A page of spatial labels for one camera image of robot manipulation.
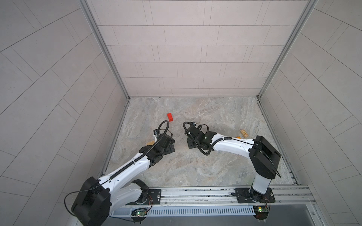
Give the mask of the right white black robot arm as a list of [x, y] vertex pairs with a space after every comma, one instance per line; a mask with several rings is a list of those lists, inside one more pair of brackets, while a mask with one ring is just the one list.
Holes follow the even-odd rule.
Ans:
[[276, 176], [280, 176], [280, 152], [262, 136], [256, 136], [255, 139], [227, 137], [210, 131], [208, 127], [203, 133], [202, 127], [201, 123], [183, 123], [189, 149], [197, 148], [205, 156], [209, 156], [212, 151], [229, 152], [241, 155], [252, 162], [256, 172], [252, 186], [236, 188], [231, 193], [237, 198], [238, 203], [274, 203], [275, 198], [269, 185]]

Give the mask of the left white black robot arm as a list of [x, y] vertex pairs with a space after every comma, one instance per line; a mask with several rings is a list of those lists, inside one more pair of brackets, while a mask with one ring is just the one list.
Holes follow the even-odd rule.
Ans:
[[82, 225], [100, 226], [111, 212], [131, 202], [146, 201], [149, 187], [136, 176], [175, 151], [175, 140], [168, 134], [155, 140], [115, 171], [99, 179], [90, 177], [83, 183], [71, 207], [71, 213]]

